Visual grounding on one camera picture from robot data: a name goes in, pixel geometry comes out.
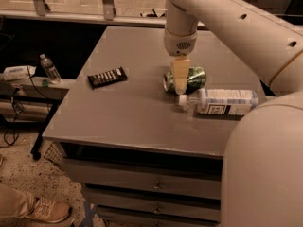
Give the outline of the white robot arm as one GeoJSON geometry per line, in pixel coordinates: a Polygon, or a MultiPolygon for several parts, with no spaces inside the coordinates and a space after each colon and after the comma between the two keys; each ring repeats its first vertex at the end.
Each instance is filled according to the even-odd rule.
{"type": "Polygon", "coordinates": [[[275,15],[242,0],[167,0],[165,48],[173,56],[178,93],[188,68],[179,48],[203,23],[244,65],[234,86],[259,90],[263,100],[230,133],[223,154],[221,227],[303,227],[302,35],[275,15]]]}

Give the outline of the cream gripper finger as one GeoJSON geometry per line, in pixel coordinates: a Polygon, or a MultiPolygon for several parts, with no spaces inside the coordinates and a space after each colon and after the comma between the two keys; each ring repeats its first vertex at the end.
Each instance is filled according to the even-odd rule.
{"type": "Polygon", "coordinates": [[[171,71],[175,92],[182,95],[187,89],[187,76],[189,72],[190,59],[188,56],[178,56],[172,62],[171,71]]]}

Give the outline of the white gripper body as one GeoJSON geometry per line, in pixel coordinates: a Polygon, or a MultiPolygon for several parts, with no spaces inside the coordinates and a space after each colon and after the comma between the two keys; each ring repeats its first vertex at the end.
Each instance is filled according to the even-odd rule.
{"type": "Polygon", "coordinates": [[[194,49],[197,40],[197,33],[187,36],[174,35],[165,29],[164,32],[164,46],[172,57],[180,55],[188,55],[194,49]]]}

